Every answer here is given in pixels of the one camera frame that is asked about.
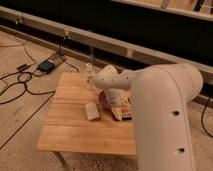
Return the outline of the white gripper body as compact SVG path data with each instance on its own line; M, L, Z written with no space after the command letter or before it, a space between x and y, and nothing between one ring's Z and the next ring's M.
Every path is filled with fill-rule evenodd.
M121 108L129 105L125 93L121 89L109 89L106 91L107 101L111 104L111 111L118 121L122 121Z

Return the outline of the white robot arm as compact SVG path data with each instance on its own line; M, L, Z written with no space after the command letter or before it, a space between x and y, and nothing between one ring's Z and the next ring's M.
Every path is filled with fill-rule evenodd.
M107 66L93 81L102 90L130 92L139 171L196 171L187 115L203 86L196 67L164 64L118 74Z

